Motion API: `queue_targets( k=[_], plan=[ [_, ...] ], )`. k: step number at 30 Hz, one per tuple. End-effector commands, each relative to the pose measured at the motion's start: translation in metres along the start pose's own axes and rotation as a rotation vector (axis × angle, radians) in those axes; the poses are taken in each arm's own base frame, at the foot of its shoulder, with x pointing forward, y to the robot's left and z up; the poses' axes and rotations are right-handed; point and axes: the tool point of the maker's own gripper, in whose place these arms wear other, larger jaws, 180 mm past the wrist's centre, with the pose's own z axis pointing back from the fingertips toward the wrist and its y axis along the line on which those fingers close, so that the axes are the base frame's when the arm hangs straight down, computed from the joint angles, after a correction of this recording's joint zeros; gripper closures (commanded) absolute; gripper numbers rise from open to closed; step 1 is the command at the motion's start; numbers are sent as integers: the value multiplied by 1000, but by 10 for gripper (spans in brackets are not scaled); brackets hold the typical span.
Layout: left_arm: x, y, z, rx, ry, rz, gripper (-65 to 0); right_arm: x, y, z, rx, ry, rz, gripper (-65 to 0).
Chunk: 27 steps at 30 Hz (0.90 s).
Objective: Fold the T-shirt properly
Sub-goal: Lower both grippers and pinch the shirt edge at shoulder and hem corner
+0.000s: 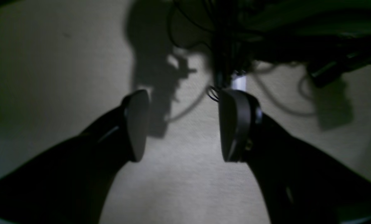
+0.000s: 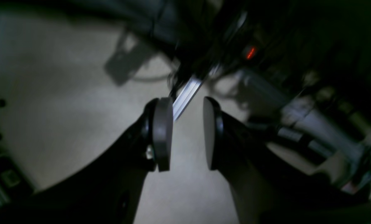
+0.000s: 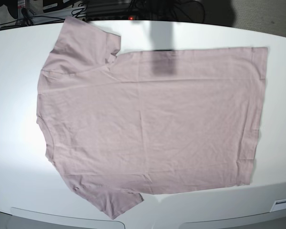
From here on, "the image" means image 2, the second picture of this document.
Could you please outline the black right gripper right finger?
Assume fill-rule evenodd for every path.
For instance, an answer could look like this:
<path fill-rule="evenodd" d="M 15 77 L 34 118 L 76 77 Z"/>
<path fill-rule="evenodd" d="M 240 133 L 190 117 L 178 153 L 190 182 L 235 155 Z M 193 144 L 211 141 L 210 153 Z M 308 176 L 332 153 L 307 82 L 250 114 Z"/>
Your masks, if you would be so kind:
<path fill-rule="evenodd" d="M 203 116 L 208 167 L 230 185 L 242 224 L 371 224 L 370 189 L 352 196 L 291 166 L 211 97 Z"/>

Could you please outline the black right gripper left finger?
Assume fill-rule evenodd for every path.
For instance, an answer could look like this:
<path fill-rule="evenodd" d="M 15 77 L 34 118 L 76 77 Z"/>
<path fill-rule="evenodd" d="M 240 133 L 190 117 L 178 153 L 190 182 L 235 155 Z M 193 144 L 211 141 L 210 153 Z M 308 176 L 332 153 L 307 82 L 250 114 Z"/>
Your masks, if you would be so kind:
<path fill-rule="evenodd" d="M 147 174 L 170 170 L 173 123 L 172 98 L 152 99 L 97 159 L 3 207 L 0 224 L 132 224 Z"/>

